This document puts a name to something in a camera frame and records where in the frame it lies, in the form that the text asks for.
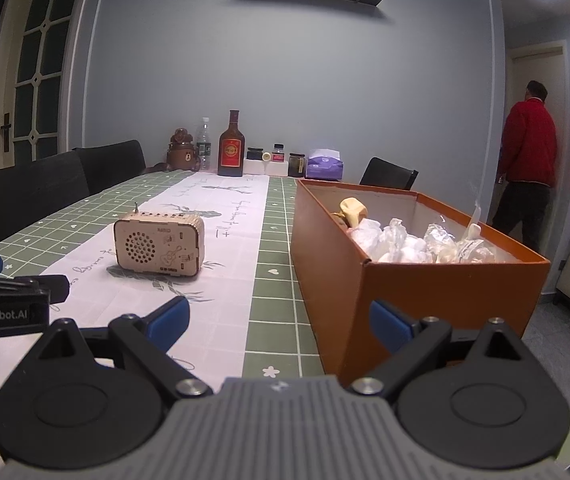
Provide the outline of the white gift bundle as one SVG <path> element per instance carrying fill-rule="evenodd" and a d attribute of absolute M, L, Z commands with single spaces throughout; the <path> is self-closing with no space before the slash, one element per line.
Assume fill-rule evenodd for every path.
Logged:
<path fill-rule="evenodd" d="M 478 223 L 482 208 L 475 204 L 468 226 L 460 240 L 445 229 L 445 223 L 427 226 L 423 240 L 427 252 L 433 257 L 434 263 L 496 263 L 497 251 L 494 246 L 480 236 L 482 228 Z"/>

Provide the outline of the cream plush mitt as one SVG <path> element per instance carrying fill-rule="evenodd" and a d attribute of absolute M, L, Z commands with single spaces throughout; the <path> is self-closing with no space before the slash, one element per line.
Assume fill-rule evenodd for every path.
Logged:
<path fill-rule="evenodd" d="M 333 219 L 345 230 L 358 228 L 368 215 L 366 206 L 355 197 L 345 198 L 339 204 L 339 211 L 332 212 Z"/>

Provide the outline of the black chair near left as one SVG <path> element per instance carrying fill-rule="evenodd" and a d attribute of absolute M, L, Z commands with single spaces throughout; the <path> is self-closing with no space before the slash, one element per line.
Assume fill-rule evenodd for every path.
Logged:
<path fill-rule="evenodd" d="M 0 242 L 87 196 L 75 152 L 0 169 Z"/>

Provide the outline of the black chair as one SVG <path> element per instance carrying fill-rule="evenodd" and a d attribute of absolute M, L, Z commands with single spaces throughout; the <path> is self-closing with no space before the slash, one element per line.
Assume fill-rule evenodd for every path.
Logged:
<path fill-rule="evenodd" d="M 0 242 L 87 196 L 75 152 L 0 169 Z"/>
<path fill-rule="evenodd" d="M 91 195 L 138 177 L 146 168 L 143 150 L 137 140 L 98 148 L 75 148 L 74 151 L 79 156 Z"/>
<path fill-rule="evenodd" d="M 360 180 L 361 185 L 410 191 L 419 171 L 410 170 L 379 157 L 372 157 Z"/>

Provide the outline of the wooden radio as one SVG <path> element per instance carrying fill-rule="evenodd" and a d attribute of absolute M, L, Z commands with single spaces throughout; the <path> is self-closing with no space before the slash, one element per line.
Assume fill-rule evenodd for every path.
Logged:
<path fill-rule="evenodd" d="M 193 278 L 205 260 L 205 222 L 198 214 L 135 209 L 114 222 L 114 247 L 124 270 Z"/>

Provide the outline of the orange cardboard box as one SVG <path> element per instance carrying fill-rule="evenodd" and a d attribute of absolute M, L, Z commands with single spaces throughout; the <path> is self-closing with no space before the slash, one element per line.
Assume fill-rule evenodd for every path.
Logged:
<path fill-rule="evenodd" d="M 373 220 L 400 219 L 413 235 L 443 221 L 461 236 L 471 220 L 415 191 L 298 181 L 291 260 L 327 374 L 347 386 L 388 358 L 370 329 L 370 304 L 376 299 L 412 318 L 437 316 L 462 330 L 503 318 L 517 335 L 524 334 L 547 281 L 548 259 L 483 226 L 480 236 L 497 249 L 498 262 L 378 263 L 333 217 L 347 197 L 360 200 Z"/>

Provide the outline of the black chair far left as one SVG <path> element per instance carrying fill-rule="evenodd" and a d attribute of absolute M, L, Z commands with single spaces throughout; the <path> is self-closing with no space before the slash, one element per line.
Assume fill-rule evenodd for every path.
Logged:
<path fill-rule="evenodd" d="M 138 177 L 146 168 L 143 150 L 137 140 L 98 148 L 75 148 L 74 151 L 79 156 L 91 195 Z"/>

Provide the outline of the green grid tablecloth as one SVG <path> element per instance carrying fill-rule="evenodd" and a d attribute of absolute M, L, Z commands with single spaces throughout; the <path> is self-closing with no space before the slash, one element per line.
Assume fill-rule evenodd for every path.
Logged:
<path fill-rule="evenodd" d="M 189 328 L 170 356 L 213 388 L 229 377 L 318 375 L 323 367 L 289 254 L 295 191 L 290 178 L 145 174 L 2 240 L 3 273 L 67 276 L 69 296 L 52 314 L 82 327 L 186 298 Z M 205 258 L 195 278 L 119 266 L 114 222 L 132 211 L 204 220 Z"/>

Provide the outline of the glass panel door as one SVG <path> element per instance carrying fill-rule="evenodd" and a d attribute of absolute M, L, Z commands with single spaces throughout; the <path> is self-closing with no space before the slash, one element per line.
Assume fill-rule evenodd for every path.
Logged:
<path fill-rule="evenodd" d="M 5 0 L 0 14 L 0 169 L 66 149 L 69 50 L 81 0 Z"/>

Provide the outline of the brown bear jar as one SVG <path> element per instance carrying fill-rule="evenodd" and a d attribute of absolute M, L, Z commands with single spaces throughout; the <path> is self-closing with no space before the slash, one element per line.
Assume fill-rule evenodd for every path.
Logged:
<path fill-rule="evenodd" d="M 198 171 L 200 162 L 193 136 L 185 128 L 178 128 L 170 138 L 167 164 L 171 170 Z"/>

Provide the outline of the purple tissue pack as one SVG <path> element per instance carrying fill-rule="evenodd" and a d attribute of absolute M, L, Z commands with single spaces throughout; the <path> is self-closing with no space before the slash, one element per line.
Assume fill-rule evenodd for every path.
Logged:
<path fill-rule="evenodd" d="M 312 150 L 307 159 L 306 178 L 324 181 L 343 179 L 343 161 L 340 152 L 330 148 Z"/>

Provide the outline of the clear water bottle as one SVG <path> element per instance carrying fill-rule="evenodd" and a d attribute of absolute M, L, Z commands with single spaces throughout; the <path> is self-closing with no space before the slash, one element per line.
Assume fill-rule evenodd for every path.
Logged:
<path fill-rule="evenodd" d="M 209 136 L 209 118 L 201 118 L 200 126 L 197 132 L 196 150 L 201 171 L 210 169 L 211 160 L 211 142 Z"/>

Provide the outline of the white box stand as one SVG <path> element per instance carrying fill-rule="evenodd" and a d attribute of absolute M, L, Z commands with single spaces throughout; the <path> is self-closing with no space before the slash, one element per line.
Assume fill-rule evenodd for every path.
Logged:
<path fill-rule="evenodd" d="M 287 162 L 264 162 L 263 160 L 245 159 L 244 174 L 254 174 L 255 176 L 287 177 Z"/>

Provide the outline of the brown liquor bottle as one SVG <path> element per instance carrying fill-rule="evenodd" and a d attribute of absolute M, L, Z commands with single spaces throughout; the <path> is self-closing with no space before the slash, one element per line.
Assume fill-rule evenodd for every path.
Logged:
<path fill-rule="evenodd" d="M 229 125 L 219 139 L 219 176 L 242 177 L 245 154 L 245 136 L 238 129 L 239 111 L 231 110 Z"/>

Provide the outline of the person in red jacket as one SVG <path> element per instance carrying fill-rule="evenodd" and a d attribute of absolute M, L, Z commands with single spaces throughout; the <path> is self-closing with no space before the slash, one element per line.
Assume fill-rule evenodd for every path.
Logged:
<path fill-rule="evenodd" d="M 556 180 L 555 123 L 547 110 L 548 90 L 539 81 L 529 81 L 524 99 L 515 103 L 504 124 L 497 178 L 506 182 L 491 226 L 510 234 L 522 227 L 523 244 L 540 250 L 546 218 Z"/>

